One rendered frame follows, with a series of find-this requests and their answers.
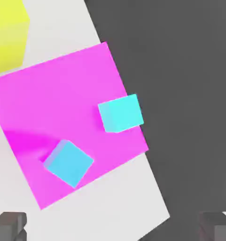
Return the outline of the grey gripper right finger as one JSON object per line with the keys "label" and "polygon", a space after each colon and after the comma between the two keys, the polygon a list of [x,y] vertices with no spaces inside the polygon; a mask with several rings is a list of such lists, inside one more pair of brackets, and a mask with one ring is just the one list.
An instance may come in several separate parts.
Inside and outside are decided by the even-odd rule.
{"label": "grey gripper right finger", "polygon": [[226,215],[222,212],[200,212],[199,241],[226,241]]}

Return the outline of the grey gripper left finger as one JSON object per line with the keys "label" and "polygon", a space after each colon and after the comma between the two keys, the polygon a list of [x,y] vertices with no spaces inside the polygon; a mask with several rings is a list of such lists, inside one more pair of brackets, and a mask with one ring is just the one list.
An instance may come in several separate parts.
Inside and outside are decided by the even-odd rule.
{"label": "grey gripper left finger", "polygon": [[25,212],[3,212],[0,214],[0,241],[27,241]]}

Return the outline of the small sky blue cube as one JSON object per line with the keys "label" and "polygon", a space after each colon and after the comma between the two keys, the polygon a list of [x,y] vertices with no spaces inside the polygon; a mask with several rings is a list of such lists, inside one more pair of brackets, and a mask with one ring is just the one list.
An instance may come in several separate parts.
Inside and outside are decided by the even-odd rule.
{"label": "small sky blue cube", "polygon": [[94,160],[69,140],[61,140],[43,162],[44,167],[76,188]]}

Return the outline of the small cyan cube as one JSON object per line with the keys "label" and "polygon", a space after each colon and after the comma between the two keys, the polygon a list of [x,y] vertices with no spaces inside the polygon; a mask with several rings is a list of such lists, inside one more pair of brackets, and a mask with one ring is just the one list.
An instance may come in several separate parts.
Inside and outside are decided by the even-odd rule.
{"label": "small cyan cube", "polygon": [[144,123],[136,94],[98,104],[106,132],[119,133]]}

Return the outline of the large magenta box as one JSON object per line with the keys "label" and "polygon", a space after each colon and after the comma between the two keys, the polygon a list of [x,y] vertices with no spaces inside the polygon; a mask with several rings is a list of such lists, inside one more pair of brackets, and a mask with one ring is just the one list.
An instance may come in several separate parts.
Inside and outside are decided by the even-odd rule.
{"label": "large magenta box", "polygon": [[41,209],[75,191],[43,166],[60,140],[94,160],[79,187],[148,150],[140,127],[104,130],[98,104],[123,96],[106,42],[0,77],[0,126]]}

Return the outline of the large yellow box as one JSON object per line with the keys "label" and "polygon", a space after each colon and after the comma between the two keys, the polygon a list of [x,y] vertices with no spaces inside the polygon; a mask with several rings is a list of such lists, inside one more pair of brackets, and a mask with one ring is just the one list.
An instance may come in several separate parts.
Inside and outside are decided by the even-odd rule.
{"label": "large yellow box", "polygon": [[23,64],[29,24],[23,0],[0,0],[0,73]]}

